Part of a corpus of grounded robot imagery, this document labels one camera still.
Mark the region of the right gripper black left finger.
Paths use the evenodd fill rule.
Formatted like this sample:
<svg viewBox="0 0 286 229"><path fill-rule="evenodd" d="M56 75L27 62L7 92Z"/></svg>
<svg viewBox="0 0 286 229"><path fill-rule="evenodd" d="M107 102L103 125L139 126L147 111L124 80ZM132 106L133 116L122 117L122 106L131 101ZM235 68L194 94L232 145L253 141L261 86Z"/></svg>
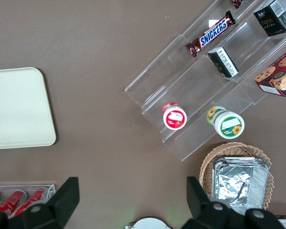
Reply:
<svg viewBox="0 0 286 229"><path fill-rule="evenodd" d="M79 180L70 177L47 203L33 205L11 219L0 212L0 229L62 229L79 202Z"/></svg>

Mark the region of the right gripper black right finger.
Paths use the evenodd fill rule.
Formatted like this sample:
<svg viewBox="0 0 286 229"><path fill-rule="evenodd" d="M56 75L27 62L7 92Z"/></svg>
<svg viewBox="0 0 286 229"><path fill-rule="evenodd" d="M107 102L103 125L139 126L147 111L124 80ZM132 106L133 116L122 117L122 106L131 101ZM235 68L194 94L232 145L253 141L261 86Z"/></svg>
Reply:
<svg viewBox="0 0 286 229"><path fill-rule="evenodd" d="M274 214L252 208L241 215L218 201L211 202L196 177L187 177L186 197L193 216L184 229L283 229Z"/></svg>

